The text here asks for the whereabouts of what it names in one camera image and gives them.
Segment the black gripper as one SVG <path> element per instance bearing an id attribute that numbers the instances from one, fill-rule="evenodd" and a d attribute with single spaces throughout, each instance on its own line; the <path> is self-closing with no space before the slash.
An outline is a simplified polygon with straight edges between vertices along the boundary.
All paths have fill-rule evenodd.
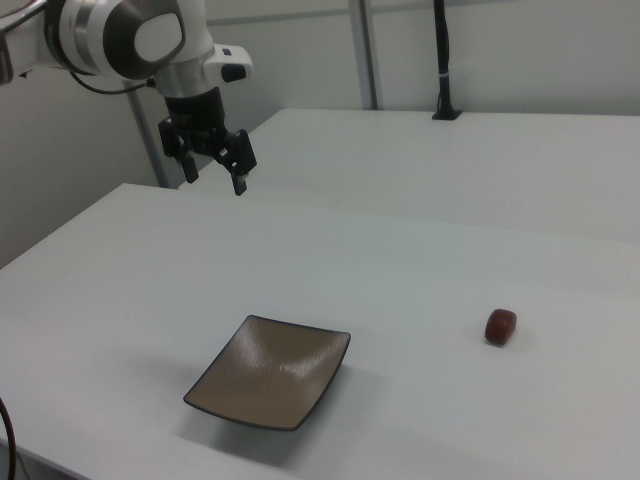
<path id="1" fill-rule="evenodd" d="M 192 184 L 199 178 L 192 149 L 213 153 L 230 174 L 235 195 L 241 196 L 257 160 L 246 130 L 227 132 L 220 88 L 193 97 L 166 97 L 165 103 L 170 117 L 158 124 L 162 149 L 180 164 L 186 182 Z"/>

